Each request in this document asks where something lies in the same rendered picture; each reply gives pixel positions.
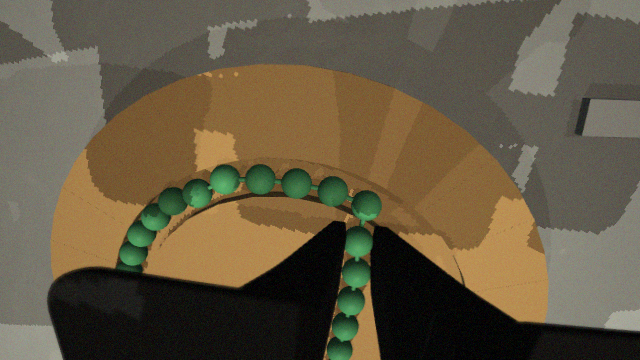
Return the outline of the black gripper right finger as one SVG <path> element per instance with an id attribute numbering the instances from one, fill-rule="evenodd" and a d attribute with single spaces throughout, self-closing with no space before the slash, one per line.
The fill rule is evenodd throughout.
<path id="1" fill-rule="evenodd" d="M 380 360 L 640 360 L 640 331 L 519 322 L 388 227 L 370 262 Z"/>

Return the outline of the tan round board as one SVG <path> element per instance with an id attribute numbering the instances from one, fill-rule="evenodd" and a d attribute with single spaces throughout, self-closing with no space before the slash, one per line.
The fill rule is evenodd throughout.
<path id="1" fill-rule="evenodd" d="M 259 64 L 182 78 L 117 113 L 85 146 L 61 189 L 50 239 L 55 281 L 115 268 L 130 226 L 167 188 L 210 184 L 220 165 L 257 164 L 276 179 L 305 170 L 312 185 L 341 178 L 369 190 L 388 227 L 476 295 L 519 322 L 544 323 L 543 243 L 520 190 L 466 130 L 394 87 L 310 65 Z M 157 231 L 143 273 L 241 287 L 284 261 L 332 221 L 359 226 L 351 201 L 317 190 L 293 199 L 245 182 L 214 189 Z"/>

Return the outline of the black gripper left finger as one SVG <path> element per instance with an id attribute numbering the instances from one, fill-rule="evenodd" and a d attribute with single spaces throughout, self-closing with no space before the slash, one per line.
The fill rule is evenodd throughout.
<path id="1" fill-rule="evenodd" d="M 323 360 L 346 223 L 241 287 L 86 267 L 53 281 L 63 360 Z"/>

